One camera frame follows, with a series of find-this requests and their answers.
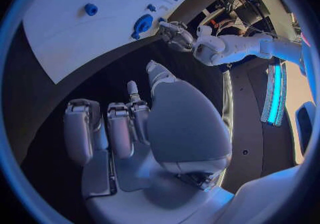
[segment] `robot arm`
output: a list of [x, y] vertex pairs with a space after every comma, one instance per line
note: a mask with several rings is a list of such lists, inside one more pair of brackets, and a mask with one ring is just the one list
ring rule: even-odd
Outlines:
[[193, 56], [207, 66], [232, 63], [240, 61], [248, 55], [256, 55], [264, 59], [275, 56], [288, 60], [296, 63], [301, 70], [304, 70], [301, 45], [297, 43], [281, 41], [264, 33], [252, 37], [235, 35], [216, 37], [211, 35], [212, 29], [209, 26], [199, 26], [197, 28], [197, 40], [191, 40], [192, 35], [185, 30], [186, 25], [182, 26], [178, 22], [167, 23], [164, 21], [159, 24], [162, 28], [163, 38], [169, 47], [174, 45], [175, 50], [187, 52], [185, 45], [190, 45], [190, 42], [192, 42], [192, 48], [189, 48], [189, 51], [192, 51]]

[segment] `machinery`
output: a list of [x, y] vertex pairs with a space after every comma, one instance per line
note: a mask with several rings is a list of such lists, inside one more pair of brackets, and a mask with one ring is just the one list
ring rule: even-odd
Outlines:
[[[0, 32], [14, 198], [43, 223], [277, 223], [310, 209], [320, 26], [306, 0], [281, 1], [16, 0]], [[284, 61], [314, 101], [295, 116], [300, 165]]]

